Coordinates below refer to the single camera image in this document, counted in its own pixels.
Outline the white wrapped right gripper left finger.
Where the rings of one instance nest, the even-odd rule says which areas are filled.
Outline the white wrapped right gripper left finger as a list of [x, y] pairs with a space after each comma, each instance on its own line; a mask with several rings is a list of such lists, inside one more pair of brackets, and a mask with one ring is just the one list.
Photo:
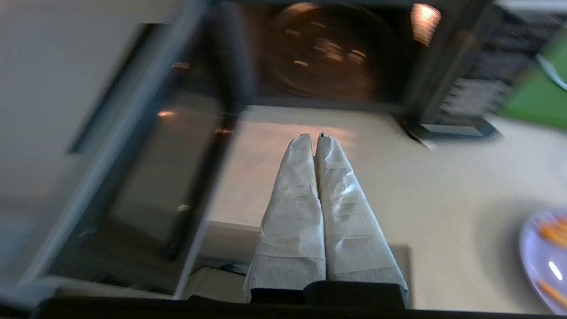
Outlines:
[[292, 139], [278, 169], [243, 285], [248, 302], [259, 289], [301, 291], [326, 280], [324, 222], [310, 135]]

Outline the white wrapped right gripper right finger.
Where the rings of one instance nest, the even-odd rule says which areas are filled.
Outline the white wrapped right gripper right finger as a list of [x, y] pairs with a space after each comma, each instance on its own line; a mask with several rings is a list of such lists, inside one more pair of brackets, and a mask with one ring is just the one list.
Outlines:
[[324, 133], [318, 136], [315, 174], [326, 255], [323, 301], [407, 308], [408, 285], [353, 167], [339, 142]]

